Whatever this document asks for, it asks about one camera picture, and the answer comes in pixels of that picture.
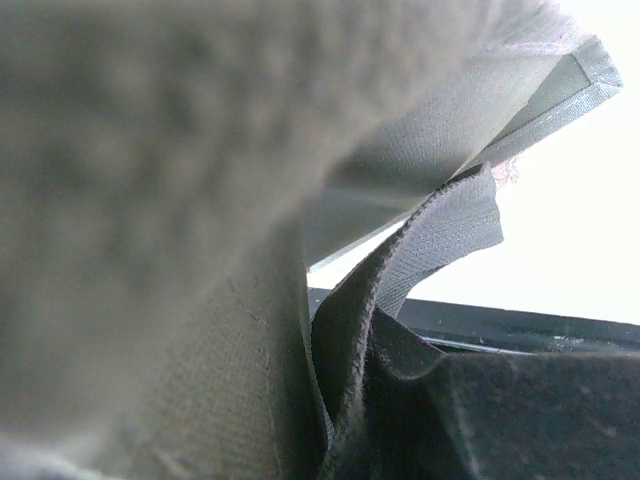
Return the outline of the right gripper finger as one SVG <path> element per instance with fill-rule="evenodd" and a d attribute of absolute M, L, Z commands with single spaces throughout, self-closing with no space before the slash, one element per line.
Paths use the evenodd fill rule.
<path fill-rule="evenodd" d="M 434 352 L 351 319 L 353 479 L 635 479 L 639 352 Z"/>

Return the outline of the green canvas bag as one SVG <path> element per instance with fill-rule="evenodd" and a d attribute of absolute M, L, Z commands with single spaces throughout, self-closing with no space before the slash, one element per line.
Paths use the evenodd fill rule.
<path fill-rule="evenodd" d="M 299 219 L 476 61 L 478 151 L 592 32 L 561 1 L 5 1 L 1 475 L 315 479 Z"/>

